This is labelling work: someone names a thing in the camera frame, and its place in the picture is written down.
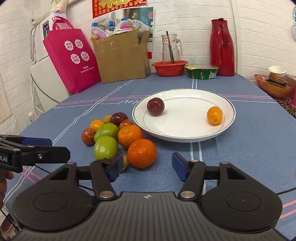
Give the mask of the person's left hand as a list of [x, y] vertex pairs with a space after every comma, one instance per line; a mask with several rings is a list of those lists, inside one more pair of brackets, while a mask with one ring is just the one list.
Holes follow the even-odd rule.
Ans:
[[12, 180], [14, 178], [14, 174], [11, 171], [8, 171], [4, 178], [2, 178], [0, 183], [0, 209], [4, 206], [4, 198], [7, 190], [7, 180]]

